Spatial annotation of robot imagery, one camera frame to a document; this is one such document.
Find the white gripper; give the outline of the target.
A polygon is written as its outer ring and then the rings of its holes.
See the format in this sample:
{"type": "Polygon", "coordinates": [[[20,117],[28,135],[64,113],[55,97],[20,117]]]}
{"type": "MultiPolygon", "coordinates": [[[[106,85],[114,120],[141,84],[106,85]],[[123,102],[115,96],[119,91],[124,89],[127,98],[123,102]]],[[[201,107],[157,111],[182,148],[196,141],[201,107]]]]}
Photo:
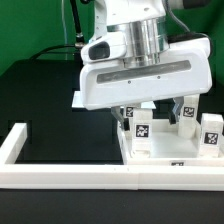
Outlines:
{"type": "Polygon", "coordinates": [[[212,86],[210,50],[207,37],[174,42],[159,55],[157,64],[127,68],[123,35],[107,34],[81,50],[82,104],[89,110],[112,107],[121,129],[129,131],[129,119],[119,106],[173,98],[168,119],[174,125],[184,104],[182,96],[206,93],[212,86]]]}

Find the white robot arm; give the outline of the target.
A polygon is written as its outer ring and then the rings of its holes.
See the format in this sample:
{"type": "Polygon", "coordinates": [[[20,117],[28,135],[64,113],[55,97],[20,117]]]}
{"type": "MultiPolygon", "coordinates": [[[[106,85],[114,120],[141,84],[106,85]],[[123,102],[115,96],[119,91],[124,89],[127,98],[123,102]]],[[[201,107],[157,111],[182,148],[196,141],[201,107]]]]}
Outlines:
{"type": "Polygon", "coordinates": [[[95,33],[81,50],[81,99],[85,108],[109,108],[120,124],[120,108],[172,99],[169,121],[179,121],[184,98],[212,86],[210,38],[188,28],[166,34],[174,9],[204,6],[204,0],[95,0],[95,33]]]}

